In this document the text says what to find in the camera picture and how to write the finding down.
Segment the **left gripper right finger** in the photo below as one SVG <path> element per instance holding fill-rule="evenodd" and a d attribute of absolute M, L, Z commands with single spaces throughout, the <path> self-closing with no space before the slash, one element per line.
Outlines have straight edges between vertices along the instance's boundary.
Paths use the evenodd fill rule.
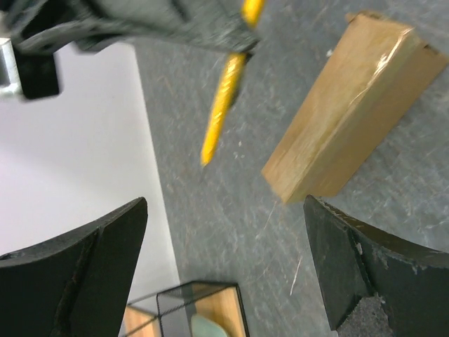
<path fill-rule="evenodd" d="M 311 195 L 304 218 L 331 330 L 448 335 L 447 253 L 389 234 Z"/>

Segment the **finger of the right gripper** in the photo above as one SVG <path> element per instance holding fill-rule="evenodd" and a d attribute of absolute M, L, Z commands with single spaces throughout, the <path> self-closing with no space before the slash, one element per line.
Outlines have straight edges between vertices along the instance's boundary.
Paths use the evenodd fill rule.
<path fill-rule="evenodd" d="M 259 42 L 236 1 L 91 1 L 107 34 L 153 37 L 234 53 Z"/>

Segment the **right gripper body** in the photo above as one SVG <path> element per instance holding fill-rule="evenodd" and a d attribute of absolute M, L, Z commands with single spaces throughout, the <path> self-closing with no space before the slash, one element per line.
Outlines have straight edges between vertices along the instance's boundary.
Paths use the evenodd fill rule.
<path fill-rule="evenodd" d="M 104 17 L 99 1 L 2 1 L 1 98 L 60 95 L 54 54 Z"/>

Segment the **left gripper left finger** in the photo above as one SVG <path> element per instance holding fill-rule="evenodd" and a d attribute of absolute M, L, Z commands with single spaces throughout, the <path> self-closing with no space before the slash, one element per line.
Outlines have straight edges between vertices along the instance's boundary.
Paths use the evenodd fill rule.
<path fill-rule="evenodd" d="M 1 256 L 2 336 L 118 336 L 147 227 L 139 197 Z"/>

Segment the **yellow utility knife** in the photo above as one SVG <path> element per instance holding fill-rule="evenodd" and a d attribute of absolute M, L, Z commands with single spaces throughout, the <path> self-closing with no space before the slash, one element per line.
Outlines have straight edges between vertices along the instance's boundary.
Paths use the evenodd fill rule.
<path fill-rule="evenodd" d="M 232 53 L 222 71 L 210 111 L 203 146 L 201 165 L 206 167 L 213 159 L 222 127 L 232 103 L 237 96 L 241 76 L 250 53 Z"/>

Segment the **brown cardboard express box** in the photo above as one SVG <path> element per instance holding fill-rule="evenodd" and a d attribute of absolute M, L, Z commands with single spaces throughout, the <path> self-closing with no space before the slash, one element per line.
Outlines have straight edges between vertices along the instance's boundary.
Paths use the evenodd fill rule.
<path fill-rule="evenodd" d="M 410 25 L 375 11 L 347 22 L 262 170 L 285 203 L 337 195 L 448 65 Z"/>

